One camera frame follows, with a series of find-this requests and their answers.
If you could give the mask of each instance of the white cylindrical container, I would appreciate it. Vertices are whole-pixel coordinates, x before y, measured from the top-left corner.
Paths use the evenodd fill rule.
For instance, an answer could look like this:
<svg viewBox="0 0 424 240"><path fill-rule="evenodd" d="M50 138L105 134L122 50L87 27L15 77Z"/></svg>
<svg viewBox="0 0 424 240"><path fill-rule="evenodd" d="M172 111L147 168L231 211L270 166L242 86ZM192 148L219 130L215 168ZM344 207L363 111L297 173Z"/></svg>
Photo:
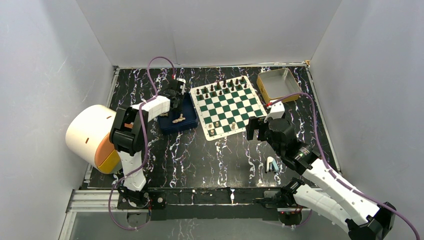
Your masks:
<svg viewBox="0 0 424 240"><path fill-rule="evenodd" d="M93 105L82 111L66 131L66 145L82 159L105 174L112 173L120 163L109 133L116 112Z"/></svg>

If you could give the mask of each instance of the blue plastic container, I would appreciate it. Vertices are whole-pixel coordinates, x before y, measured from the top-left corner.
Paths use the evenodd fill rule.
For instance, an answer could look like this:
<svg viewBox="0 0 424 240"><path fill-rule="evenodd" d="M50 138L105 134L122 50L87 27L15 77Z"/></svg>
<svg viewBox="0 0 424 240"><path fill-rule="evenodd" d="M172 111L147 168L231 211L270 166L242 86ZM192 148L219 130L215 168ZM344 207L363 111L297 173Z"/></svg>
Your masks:
<svg viewBox="0 0 424 240"><path fill-rule="evenodd" d="M185 120L173 123L172 121L179 118L180 114L182 114ZM163 135L196 128L199 122L190 93L187 92L184 95L184 99L182 100L182 112L172 110L168 112L168 116L158 116L157 121L159 122L159 127Z"/></svg>

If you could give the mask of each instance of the cable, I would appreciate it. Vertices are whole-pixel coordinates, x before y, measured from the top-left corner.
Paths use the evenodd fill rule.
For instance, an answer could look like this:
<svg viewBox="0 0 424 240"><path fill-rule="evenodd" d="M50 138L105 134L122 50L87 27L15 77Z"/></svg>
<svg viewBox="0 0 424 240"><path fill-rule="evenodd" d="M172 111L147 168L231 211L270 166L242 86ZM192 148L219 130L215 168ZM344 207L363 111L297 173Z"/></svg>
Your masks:
<svg viewBox="0 0 424 240"><path fill-rule="evenodd" d="M315 111L315 103L314 103L314 100L312 99L312 97L309 94L307 94L305 92L292 93L292 94L283 96L283 97L279 98L278 100L276 100L274 102L270 102L266 106L267 107L268 106L272 106L272 105L274 105L274 104L276 104L278 102L281 102L282 100L284 100L286 98L289 98L289 97L292 97L292 96L297 96L297 95L301 95L301 96L307 97L310 100L310 102L312 103L312 119L313 119L313 131L314 131L314 135L315 135L315 140L316 140L316 144L318 145L319 153L322 156L322 161L324 162L324 165L327 168L327 170L330 173L330 175L334 179L336 179L336 181L339 184L341 184L343 187L347 188L348 190L353 191L355 194L357 194L357 195L359 195L359 196L361 196L361 197L363 197L365 199L368 199L371 202L374 202L374 203L382 206L383 208L389 210L390 212L394 213L395 215L397 215L399 218L401 218L403 221L405 221L405 223L412 229L413 233L415 234L416 240L420 240L420 234L418 233L417 229L414 227L414 225L403 214L401 214L400 212L398 212L395 209L391 208L390 206L387 206L386 204L378 201L377 199L375 199L375 198L373 198L371 196L368 196L368 195L366 195L366 194L364 194L364 193L362 193L362 192L360 192L360 191L358 191L356 189L353 189L352 187L350 187L349 185L347 185L346 183L344 183L342 180L340 180L340 179L337 178L337 176L333 172L334 169L327 162L326 157L324 155L323 148L321 147L321 143L320 143L320 139L318 138L318 131L317 131L317 125L318 124L317 124L317 113Z"/></svg>
<svg viewBox="0 0 424 240"><path fill-rule="evenodd" d="M123 226L123 225L121 225L121 224L119 224L118 222L117 222L117 220L115 219L115 217L114 217L114 215L112 214L112 209L111 209L111 201L112 201L112 194L114 193L114 190L117 188L117 186L118 186L118 184L119 183L121 183L125 178L128 178L131 174L133 174L133 173L135 173L135 172L137 172L137 171L139 171L139 170L141 170L143 167L144 167L144 165L146 165L146 163L147 163L147 160L148 160L148 157L149 157L149 142L147 141L147 131L146 131L146 126L145 126L145 121L144 121L144 119L143 119L143 113L142 113L142 107L144 106L144 105L146 105L147 103L149 103L149 102L151 102L151 101L153 101L153 100L155 100L156 99L156 97L158 96L158 89L156 88L156 86L155 86L155 83L153 82L153 79L152 79L152 76L150 75L150 64L153 62L153 60L155 60L155 59L165 59L165 60L167 60L170 64L171 64L171 66L172 66L172 78L175 78L175 74L176 74L176 71L175 71L175 67L174 67L174 64L171 62L171 60L169 60L168 58L166 58L166 57L164 57L164 56L157 56L157 57L154 57L149 63L148 63L148 65L147 65L147 76L148 76L148 79L150 80L150 83L151 83L151 85L152 85L152 87L153 87L153 90L154 90L154 96L152 97L152 98L150 98L149 100L147 100L146 102L142 102L141 104L140 104L140 107L138 108L138 113L139 113L139 115L140 115L140 119L141 119L141 129L142 129L142 133L143 133L143 137L144 137L144 158L143 158L143 162L141 163L141 165L139 166L139 167L137 167L136 169L134 169L134 170L132 170L132 171L130 171L127 175L125 175L125 176L123 176L123 177L121 177L118 181L116 181L116 183L112 186L112 189L110 190L110 194L109 194L109 200L108 200L108 202L107 202L107 207L108 207L108 211L109 211L109 215L110 215L110 218L112 219L112 221L118 226L118 227L120 227L120 228L122 228L122 229L125 229L125 230L131 230L131 231L133 231L133 230L137 230L137 229L140 229L140 228L142 228L142 227L144 227L146 224L148 224L149 222L150 222L150 220L148 221L148 222L146 222L146 223L143 223L142 225L140 225L140 226L137 226L137 227L126 227L126 226Z"/></svg>

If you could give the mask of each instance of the floor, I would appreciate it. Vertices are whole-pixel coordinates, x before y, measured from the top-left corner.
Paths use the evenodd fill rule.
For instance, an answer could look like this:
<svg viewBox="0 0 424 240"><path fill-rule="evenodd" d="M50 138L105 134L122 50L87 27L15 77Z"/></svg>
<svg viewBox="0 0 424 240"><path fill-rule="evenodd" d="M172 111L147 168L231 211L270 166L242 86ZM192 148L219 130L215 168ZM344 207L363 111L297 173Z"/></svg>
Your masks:
<svg viewBox="0 0 424 240"><path fill-rule="evenodd" d="M187 91L190 88L230 79L241 75L248 76L257 94L264 100L256 84L258 73L283 68L271 67L197 67L177 68L176 75L186 79ZM305 65L288 66L302 91L314 97L313 88ZM166 88L166 78L171 77L170 68L152 69L160 91ZM148 81L146 69L120 69L110 108L116 110L120 105L132 105L142 99L148 99L153 92ZM286 105L287 117L291 119L300 141L315 145L311 104L306 98L300 98ZM326 159L336 168L329 140L321 119L317 113L318 135ZM171 135L162 135L157 120L149 123L148 131L149 162L144 167L149 188L244 188L279 187L287 184L292 177L299 177L287 169L266 142L246 140L246 133L237 133L226 138L206 141L202 128L186 130ZM276 158L279 172L265 173L264 161L267 157ZM102 174L93 169L83 188L110 189L115 174Z"/></svg>

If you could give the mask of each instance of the gray wall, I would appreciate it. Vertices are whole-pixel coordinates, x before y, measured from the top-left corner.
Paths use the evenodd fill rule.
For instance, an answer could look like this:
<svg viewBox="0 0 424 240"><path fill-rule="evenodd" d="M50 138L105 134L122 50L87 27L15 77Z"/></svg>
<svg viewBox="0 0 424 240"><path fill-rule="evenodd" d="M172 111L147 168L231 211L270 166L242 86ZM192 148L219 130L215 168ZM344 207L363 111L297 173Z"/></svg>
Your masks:
<svg viewBox="0 0 424 240"><path fill-rule="evenodd" d="M74 0L2 0L0 66L0 239L58 239L87 167L65 132L112 65Z"/></svg>
<svg viewBox="0 0 424 240"><path fill-rule="evenodd" d="M309 60L341 0L77 2L113 65L143 67Z"/></svg>
<svg viewBox="0 0 424 240"><path fill-rule="evenodd" d="M344 176L424 234L424 2L343 0L311 61ZM387 239L415 239L400 219Z"/></svg>

